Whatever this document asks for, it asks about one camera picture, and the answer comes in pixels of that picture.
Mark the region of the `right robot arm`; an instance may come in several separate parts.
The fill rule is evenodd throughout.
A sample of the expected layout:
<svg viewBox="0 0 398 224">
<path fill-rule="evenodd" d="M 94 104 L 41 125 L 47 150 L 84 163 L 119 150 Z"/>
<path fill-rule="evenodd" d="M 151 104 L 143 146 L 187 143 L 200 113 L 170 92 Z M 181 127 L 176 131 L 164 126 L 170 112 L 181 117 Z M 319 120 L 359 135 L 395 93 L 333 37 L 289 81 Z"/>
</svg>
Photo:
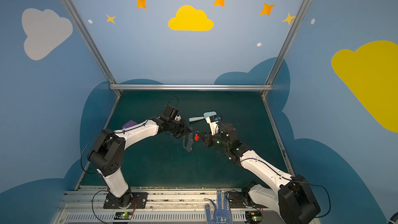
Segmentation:
<svg viewBox="0 0 398 224">
<path fill-rule="evenodd" d="M 285 173 L 261 158 L 239 140 L 232 124 L 216 124 L 210 132 L 197 131 L 194 139 L 202 140 L 206 147 L 223 148 L 230 161 L 254 173 L 269 186 L 266 189 L 255 184 L 246 195 L 254 204 L 275 211 L 286 224 L 309 224 L 320 214 L 321 207 L 306 178 Z"/>
</svg>

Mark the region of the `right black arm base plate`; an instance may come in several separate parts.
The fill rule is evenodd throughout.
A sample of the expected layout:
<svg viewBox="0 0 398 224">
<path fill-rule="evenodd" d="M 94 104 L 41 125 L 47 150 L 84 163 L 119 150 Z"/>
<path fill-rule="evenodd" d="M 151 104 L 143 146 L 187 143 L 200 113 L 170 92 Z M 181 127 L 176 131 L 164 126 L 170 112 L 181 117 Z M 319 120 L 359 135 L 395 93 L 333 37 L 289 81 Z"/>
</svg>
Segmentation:
<svg viewBox="0 0 398 224">
<path fill-rule="evenodd" d="M 229 201 L 230 208 L 252 208 L 257 205 L 249 198 L 248 194 L 240 191 L 227 191 L 227 200 Z"/>
</svg>

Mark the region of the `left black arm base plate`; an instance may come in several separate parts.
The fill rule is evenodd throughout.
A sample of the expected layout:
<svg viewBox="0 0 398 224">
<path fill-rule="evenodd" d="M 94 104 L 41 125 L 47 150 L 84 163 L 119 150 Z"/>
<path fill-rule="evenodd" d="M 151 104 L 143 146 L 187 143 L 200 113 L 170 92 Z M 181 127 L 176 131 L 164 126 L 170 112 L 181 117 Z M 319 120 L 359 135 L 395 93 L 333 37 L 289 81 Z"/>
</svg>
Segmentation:
<svg viewBox="0 0 398 224">
<path fill-rule="evenodd" d="M 104 209 L 144 209 L 148 198 L 147 192 L 127 191 L 120 198 L 110 192 L 107 194 Z"/>
</svg>

